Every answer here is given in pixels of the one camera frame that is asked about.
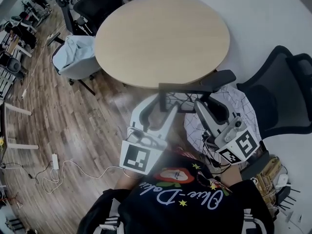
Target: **electrical wire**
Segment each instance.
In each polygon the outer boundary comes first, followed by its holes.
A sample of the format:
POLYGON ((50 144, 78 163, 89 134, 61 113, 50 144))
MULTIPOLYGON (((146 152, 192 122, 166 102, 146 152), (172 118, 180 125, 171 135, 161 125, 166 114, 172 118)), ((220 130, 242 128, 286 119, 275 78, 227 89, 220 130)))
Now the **electrical wire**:
POLYGON ((60 24, 61 24, 64 20, 65 20, 65 19, 63 19, 49 35, 53 34, 53 32, 56 31, 56 30, 58 29, 58 27, 60 26, 60 24))
POLYGON ((30 84, 31 80, 33 79, 34 72, 35 72, 35 70, 36 70, 36 68, 37 68, 37 66, 38 66, 38 62, 39 62, 39 59, 40 59, 40 57, 41 57, 41 55, 42 55, 43 51, 44 51, 44 48, 42 49, 42 51, 41 51, 41 53, 40 53, 40 55, 39 55, 39 57, 38 57, 37 63, 36 63, 36 65, 35 65, 35 67, 34 67, 34 70, 33 70, 32 74, 31 74, 30 81, 29 81, 29 83, 28 83, 28 85, 27 85, 27 87, 26 87, 26 89, 25 89, 25 90, 27 90, 27 89, 28 89, 28 87, 29 87, 29 84, 30 84))
POLYGON ((287 168, 286 168, 284 165, 282 165, 282 167, 284 167, 284 168, 285 168, 285 170, 286 170, 286 174, 288 174, 288 170, 287 170, 287 168))
POLYGON ((51 173, 50 173, 51 179, 48 179, 48 178, 46 178, 46 177, 44 177, 44 178, 42 179, 42 187, 43 187, 44 191, 45 191, 47 194, 52 194, 58 187, 60 187, 60 186, 63 184, 63 182, 64 182, 64 177, 63 177, 63 175, 64 175, 64 165, 65 165, 65 163, 67 163, 67 162, 73 163, 73 164, 76 165, 85 175, 87 175, 87 176, 90 177, 90 178, 95 178, 95 179, 99 179, 99 178, 103 177, 104 174, 106 173, 106 171, 109 170, 109 169, 111 169, 111 168, 123 169, 123 168, 121 168, 121 167, 119 167, 119 166, 110 166, 110 167, 107 167, 107 168, 105 169, 105 171, 104 171, 99 177, 94 177, 94 176, 91 176, 91 175, 87 174, 86 172, 84 172, 84 171, 82 170, 82 168, 81 168, 80 166, 78 166, 75 162, 73 162, 73 161, 71 161, 71 160, 66 160, 66 161, 63 162, 63 166, 62 166, 62 171, 61 171, 61 183, 60 183, 57 187, 55 187, 52 191, 48 192, 48 191, 45 189, 43 182, 44 182, 44 180, 48 180, 48 181, 50 181, 50 182, 52 182, 52 183, 54 183, 54 184, 58 184, 58 183, 60 182, 58 171, 57 171, 56 169, 53 168, 53 169, 51 170, 51 173), (57 176, 58 176, 57 179, 54 179, 54 178, 53 178, 53 171, 56 171, 57 176))
POLYGON ((291 220, 289 220, 289 222, 292 223, 295 227, 297 227, 297 228, 301 231, 302 234, 305 234, 305 233, 303 232, 303 230, 302 230, 298 225, 296 225, 296 224, 295 224, 294 222, 292 222, 291 220))
POLYGON ((49 164, 47 165, 47 167, 46 167, 43 171, 38 172, 38 173, 36 174, 36 176, 32 176, 21 164, 18 164, 18 163, 15 163, 15 162, 2 163, 1 165, 5 165, 5 166, 6 166, 6 165, 10 165, 10 164, 19 165, 20 167, 22 167, 22 168, 25 170, 25 172, 27 172, 28 177, 29 177, 30 179, 34 179, 34 180, 36 181, 36 183, 39 184, 39 180, 37 179, 37 176, 38 176, 39 174, 45 172, 45 171, 49 168, 49 166, 50 166, 51 163, 52 163, 52 161, 49 162, 49 164))
POLYGON ((217 173, 217 174, 222 174, 222 173, 224 173, 227 169, 229 169, 231 167, 231 165, 229 165, 227 168, 225 168, 222 172, 220 172, 220 173, 217 173))

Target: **desk leg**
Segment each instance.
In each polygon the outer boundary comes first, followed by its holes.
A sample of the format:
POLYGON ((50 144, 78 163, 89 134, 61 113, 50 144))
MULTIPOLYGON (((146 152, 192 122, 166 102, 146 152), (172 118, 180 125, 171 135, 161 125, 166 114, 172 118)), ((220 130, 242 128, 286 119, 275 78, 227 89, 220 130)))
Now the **desk leg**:
POLYGON ((37 29, 35 29, 33 26, 29 26, 35 33, 37 32, 37 29))
POLYGON ((39 18, 32 12, 31 15, 34 16, 34 18, 36 18, 37 21, 39 21, 39 18))
POLYGON ((18 112, 18 113, 21 113, 21 114, 25 114, 25 115, 31 115, 32 114, 30 111, 27 111, 25 109, 21 109, 19 107, 12 106, 11 104, 8 104, 8 103, 5 104, 5 107, 7 109, 10 109, 12 111, 15 111, 15 112, 18 112))
POLYGON ((9 148, 15 149, 39 149, 38 145, 23 145, 23 144, 14 144, 14 143, 7 143, 9 148))
POLYGON ((19 46, 18 44, 16 45, 15 48, 18 49, 18 50, 21 50, 24 54, 28 55, 30 58, 32 57, 32 55, 31 55, 28 51, 26 51, 25 49, 23 49, 23 48, 22 48, 21 46, 19 46))

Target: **table top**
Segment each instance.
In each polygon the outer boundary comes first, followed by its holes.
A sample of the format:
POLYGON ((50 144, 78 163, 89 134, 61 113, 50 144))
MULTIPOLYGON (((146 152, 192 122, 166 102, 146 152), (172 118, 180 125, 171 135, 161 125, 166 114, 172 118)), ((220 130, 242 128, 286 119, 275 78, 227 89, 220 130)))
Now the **table top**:
POLYGON ((7 50, 7 52, 9 54, 11 54, 11 55, 13 54, 13 51, 14 51, 16 45, 18 44, 19 40, 20 40, 20 38, 16 37, 15 40, 10 43, 9 48, 7 50))
POLYGON ((115 79, 157 88, 201 79, 223 61, 229 45, 224 21, 198 0, 134 0, 101 25, 95 54, 115 79))

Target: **white patterned mat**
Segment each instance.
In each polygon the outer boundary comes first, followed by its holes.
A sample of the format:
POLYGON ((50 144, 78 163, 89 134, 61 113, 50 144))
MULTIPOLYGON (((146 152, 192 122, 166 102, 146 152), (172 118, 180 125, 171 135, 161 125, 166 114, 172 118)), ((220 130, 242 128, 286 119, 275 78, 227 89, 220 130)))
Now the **white patterned mat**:
MULTIPOLYGON (((245 94, 230 85, 221 87, 220 90, 214 94, 220 96, 220 98, 228 100, 232 104, 236 113, 240 114, 240 117, 247 126, 252 127, 255 136, 258 141, 260 141, 261 136, 255 111, 245 94)), ((184 128, 187 133, 187 140, 196 150, 203 153, 204 143, 202 141, 202 135, 205 132, 205 129, 203 128, 198 115, 186 114, 184 119, 184 128)))

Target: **round wooden table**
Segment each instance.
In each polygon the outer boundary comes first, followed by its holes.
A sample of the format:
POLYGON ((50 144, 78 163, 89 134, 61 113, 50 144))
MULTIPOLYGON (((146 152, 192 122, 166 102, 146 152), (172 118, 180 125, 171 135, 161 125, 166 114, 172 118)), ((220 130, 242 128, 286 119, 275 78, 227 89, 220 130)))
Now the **round wooden table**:
POLYGON ((101 25, 95 54, 113 78, 157 88, 201 79, 223 61, 229 45, 224 21, 198 0, 134 0, 101 25))

